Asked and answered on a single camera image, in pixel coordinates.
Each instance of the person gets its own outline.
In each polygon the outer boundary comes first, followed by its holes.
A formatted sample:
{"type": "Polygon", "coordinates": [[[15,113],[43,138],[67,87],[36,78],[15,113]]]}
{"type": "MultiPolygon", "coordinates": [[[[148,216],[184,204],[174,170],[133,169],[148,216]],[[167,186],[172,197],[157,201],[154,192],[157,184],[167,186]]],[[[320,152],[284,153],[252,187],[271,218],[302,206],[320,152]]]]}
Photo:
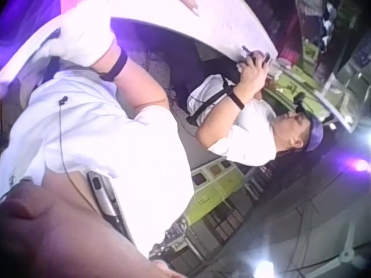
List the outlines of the person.
{"type": "Polygon", "coordinates": [[[49,56],[73,65],[33,91],[0,157],[1,269],[23,277],[181,277],[147,259],[194,193],[164,89],[118,46],[103,0],[62,15],[60,36],[33,59],[49,56]],[[103,218],[91,171],[111,184],[127,238],[103,218]]]}
{"type": "Polygon", "coordinates": [[[177,105],[186,113],[193,115],[221,91],[224,80],[236,84],[234,97],[225,94],[197,118],[195,136],[211,152],[233,162],[261,166],[278,153],[312,151],[322,141],[323,126],[315,115],[302,109],[276,116],[262,99],[268,64],[263,64],[259,52],[254,53],[256,63],[247,57],[247,64],[239,64],[240,74],[237,64],[226,56],[202,62],[194,41],[174,32],[141,25],[137,33],[149,49],[163,53],[177,105]]]}

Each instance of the black wristband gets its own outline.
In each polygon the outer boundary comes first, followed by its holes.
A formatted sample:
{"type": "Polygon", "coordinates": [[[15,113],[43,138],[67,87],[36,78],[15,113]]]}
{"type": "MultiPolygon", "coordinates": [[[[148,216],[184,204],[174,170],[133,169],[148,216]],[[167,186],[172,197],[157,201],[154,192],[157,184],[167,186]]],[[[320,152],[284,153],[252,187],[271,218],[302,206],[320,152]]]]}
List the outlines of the black wristband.
{"type": "Polygon", "coordinates": [[[245,105],[242,103],[242,101],[236,96],[236,94],[233,91],[233,87],[228,91],[227,95],[232,99],[234,103],[238,106],[239,109],[243,110],[245,105]]]}
{"type": "Polygon", "coordinates": [[[100,74],[100,79],[104,81],[113,82],[116,78],[116,76],[122,71],[124,66],[126,65],[126,62],[128,61],[128,54],[121,48],[120,56],[118,57],[117,62],[114,64],[114,66],[111,68],[111,70],[106,74],[100,74]]]}

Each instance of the floor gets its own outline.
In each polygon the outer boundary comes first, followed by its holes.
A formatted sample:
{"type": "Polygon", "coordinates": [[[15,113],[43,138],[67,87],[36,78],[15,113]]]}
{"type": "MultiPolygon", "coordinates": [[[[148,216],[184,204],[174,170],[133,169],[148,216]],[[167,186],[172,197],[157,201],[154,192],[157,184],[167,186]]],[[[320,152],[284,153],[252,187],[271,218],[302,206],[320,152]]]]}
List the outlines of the floor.
{"type": "MultiPolygon", "coordinates": [[[[126,51],[128,51],[129,56],[136,63],[145,68],[159,82],[159,84],[165,88],[170,99],[172,113],[179,123],[179,135],[185,147],[191,168],[197,168],[198,166],[215,159],[216,155],[205,150],[196,141],[194,138],[195,127],[190,126],[187,123],[187,115],[172,102],[174,95],[169,84],[170,71],[168,65],[162,60],[161,54],[150,53],[146,50],[146,47],[136,37],[133,23],[125,22],[125,28],[123,28],[122,23],[120,23],[119,27],[119,31],[116,31],[118,43],[124,47],[126,51]]],[[[204,45],[198,45],[198,47],[200,55],[204,60],[210,59],[217,55],[213,50],[204,45]]],[[[38,71],[34,69],[23,69],[23,72],[27,72],[27,80],[31,81],[31,84],[27,86],[27,90],[31,90],[31,88],[33,88],[38,82],[38,71]]],[[[5,136],[3,134],[2,137],[3,144],[1,147],[3,149],[7,144],[11,126],[14,124],[23,110],[19,101],[21,94],[20,91],[20,84],[18,82],[14,82],[9,89],[8,95],[2,100],[2,128],[5,133],[5,136]]],[[[119,99],[119,102],[122,103],[123,108],[128,112],[129,116],[132,115],[130,108],[125,105],[125,100],[119,99]]]]}

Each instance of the white glove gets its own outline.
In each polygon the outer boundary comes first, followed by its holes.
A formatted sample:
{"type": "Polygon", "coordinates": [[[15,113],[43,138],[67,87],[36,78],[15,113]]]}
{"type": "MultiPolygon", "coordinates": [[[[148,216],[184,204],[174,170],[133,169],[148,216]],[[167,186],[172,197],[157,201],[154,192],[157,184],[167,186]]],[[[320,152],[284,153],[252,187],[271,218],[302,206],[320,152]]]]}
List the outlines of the white glove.
{"type": "Polygon", "coordinates": [[[34,60],[60,56],[63,60],[89,67],[112,45],[108,0],[84,0],[62,15],[61,33],[36,52],[34,60]]]}

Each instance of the wristwatch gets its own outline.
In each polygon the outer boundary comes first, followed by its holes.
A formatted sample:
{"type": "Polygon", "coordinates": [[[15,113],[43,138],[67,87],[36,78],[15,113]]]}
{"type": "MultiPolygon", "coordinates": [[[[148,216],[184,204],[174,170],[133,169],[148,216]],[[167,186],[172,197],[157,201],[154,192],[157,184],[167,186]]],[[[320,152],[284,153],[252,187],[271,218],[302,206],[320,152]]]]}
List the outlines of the wristwatch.
{"type": "Polygon", "coordinates": [[[122,71],[127,61],[128,61],[128,54],[121,48],[120,56],[118,57],[118,60],[116,61],[114,66],[111,68],[111,70],[108,73],[99,74],[100,79],[104,81],[108,81],[108,82],[113,82],[116,76],[122,71]]]}
{"type": "Polygon", "coordinates": [[[236,94],[233,91],[234,87],[230,87],[230,89],[227,92],[227,96],[229,96],[234,103],[238,106],[239,109],[243,110],[245,105],[242,103],[242,101],[236,96],[236,94]]]}

